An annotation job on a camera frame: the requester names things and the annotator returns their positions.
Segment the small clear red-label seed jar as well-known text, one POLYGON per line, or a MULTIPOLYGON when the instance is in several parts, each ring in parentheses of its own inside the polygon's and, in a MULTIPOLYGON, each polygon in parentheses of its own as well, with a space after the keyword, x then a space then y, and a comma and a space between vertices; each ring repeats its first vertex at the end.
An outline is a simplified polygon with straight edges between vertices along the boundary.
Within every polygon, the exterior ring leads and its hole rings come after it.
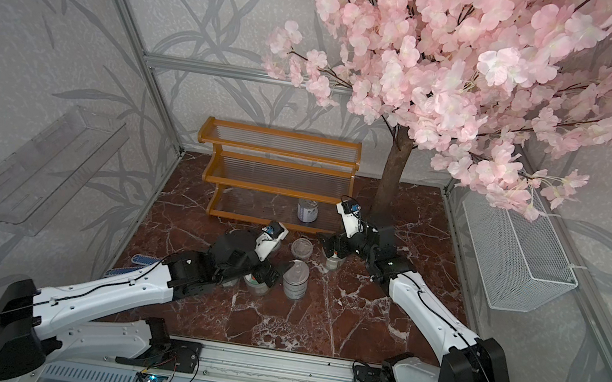
POLYGON ((290 251, 293 254, 292 256, 295 259, 298 259, 301 261, 307 261, 308 259, 311 258, 312 254, 314 253, 312 242, 309 239, 306 239, 305 237, 297 238, 296 240, 294 240, 294 242, 292 242, 290 247, 291 247, 290 251))

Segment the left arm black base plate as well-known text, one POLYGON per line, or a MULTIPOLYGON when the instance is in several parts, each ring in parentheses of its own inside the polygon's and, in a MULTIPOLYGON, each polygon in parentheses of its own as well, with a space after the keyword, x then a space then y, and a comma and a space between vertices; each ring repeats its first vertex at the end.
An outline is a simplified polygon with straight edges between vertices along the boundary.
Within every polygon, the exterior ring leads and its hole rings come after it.
POLYGON ((188 374, 195 371, 202 349, 202 343, 172 339, 166 345, 150 346, 136 357, 115 357, 114 362, 124 366, 165 369, 188 374))

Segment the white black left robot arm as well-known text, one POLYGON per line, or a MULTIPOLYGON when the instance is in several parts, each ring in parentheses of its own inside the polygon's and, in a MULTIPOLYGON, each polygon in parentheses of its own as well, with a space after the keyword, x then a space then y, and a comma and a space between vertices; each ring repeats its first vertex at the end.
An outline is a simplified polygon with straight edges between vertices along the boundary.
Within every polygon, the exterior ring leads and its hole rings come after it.
POLYGON ((235 230, 206 251, 173 253, 142 269, 65 287, 39 289, 23 279, 0 298, 0 381, 20 377, 47 361, 58 333, 79 323, 212 291, 227 280, 252 275, 272 287, 279 272, 268 256, 287 236, 273 222, 260 230, 235 230))

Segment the purple label tin can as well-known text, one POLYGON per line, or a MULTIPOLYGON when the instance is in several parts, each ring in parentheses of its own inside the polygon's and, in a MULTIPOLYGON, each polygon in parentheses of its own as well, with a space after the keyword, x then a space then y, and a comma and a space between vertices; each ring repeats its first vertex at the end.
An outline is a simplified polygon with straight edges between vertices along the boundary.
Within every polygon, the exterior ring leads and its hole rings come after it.
POLYGON ((314 223, 318 219, 319 204, 310 199, 300 198, 297 202, 297 217, 304 224, 314 223))

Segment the green white tin can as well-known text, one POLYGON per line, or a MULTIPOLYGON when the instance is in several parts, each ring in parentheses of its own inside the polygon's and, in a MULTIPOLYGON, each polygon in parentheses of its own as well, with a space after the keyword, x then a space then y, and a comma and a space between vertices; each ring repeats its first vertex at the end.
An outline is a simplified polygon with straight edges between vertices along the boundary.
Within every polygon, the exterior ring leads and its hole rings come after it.
POLYGON ((301 300, 307 293, 310 268, 301 260, 294 260, 283 275, 283 292, 290 300, 301 300))

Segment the tall clear tomato-label jar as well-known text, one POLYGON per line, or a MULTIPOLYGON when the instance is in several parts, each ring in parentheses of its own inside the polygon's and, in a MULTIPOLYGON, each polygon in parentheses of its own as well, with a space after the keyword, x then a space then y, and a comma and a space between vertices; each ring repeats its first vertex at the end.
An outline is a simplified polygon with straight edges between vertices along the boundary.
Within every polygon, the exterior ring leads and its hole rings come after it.
POLYGON ((248 291, 254 296, 265 296, 270 290, 266 284, 257 281, 253 275, 246 275, 243 280, 248 288, 248 291))

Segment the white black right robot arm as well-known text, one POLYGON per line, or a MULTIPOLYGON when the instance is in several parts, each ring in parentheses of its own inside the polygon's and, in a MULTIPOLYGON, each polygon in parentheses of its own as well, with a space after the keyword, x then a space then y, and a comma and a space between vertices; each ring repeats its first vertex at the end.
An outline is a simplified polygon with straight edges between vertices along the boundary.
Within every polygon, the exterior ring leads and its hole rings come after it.
POLYGON ((382 382, 510 382, 505 351, 459 321, 432 293, 412 262, 398 252, 390 227, 366 225, 346 215, 338 234, 320 235, 328 258, 360 258, 381 287, 425 337, 438 364, 399 357, 384 364, 382 382))

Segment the clear jar tomato lid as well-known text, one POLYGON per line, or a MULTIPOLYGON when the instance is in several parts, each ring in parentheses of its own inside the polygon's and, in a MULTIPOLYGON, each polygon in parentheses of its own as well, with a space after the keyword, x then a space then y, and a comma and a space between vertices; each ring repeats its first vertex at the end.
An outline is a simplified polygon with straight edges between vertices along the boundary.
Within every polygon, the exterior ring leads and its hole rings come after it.
POLYGON ((330 257, 325 257, 324 260, 324 268, 329 271, 338 271, 339 268, 344 264, 345 258, 338 257, 337 255, 332 255, 330 257))

